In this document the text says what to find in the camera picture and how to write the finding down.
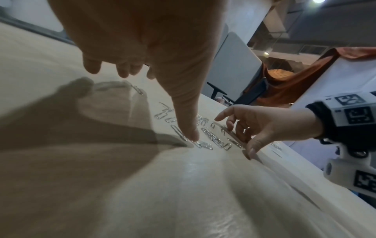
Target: orange fabric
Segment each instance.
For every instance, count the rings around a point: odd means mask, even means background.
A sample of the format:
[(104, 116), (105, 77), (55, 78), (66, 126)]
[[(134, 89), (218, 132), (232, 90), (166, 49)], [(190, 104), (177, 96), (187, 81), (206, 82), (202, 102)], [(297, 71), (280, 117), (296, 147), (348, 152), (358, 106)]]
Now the orange fabric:
[(257, 99), (262, 106), (279, 107), (293, 103), (339, 58), (365, 60), (376, 58), (376, 47), (342, 47), (328, 50), (315, 63), (305, 70), (283, 78), (272, 77), (265, 64), (260, 76), (244, 91), (247, 92), (263, 77), (268, 82), (268, 90)]

